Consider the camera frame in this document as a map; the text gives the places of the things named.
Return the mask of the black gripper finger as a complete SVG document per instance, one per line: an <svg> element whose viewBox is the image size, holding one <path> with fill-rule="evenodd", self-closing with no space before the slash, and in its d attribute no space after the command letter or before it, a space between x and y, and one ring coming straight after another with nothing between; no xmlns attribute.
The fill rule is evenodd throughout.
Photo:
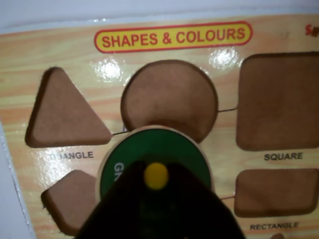
<svg viewBox="0 0 319 239"><path fill-rule="evenodd" d="M231 211L198 177L180 164L169 164L184 236L189 239L244 239Z"/></svg>
<svg viewBox="0 0 319 239"><path fill-rule="evenodd" d="M146 192L146 164L128 166L101 199L77 239L140 239L140 202Z"/></svg>

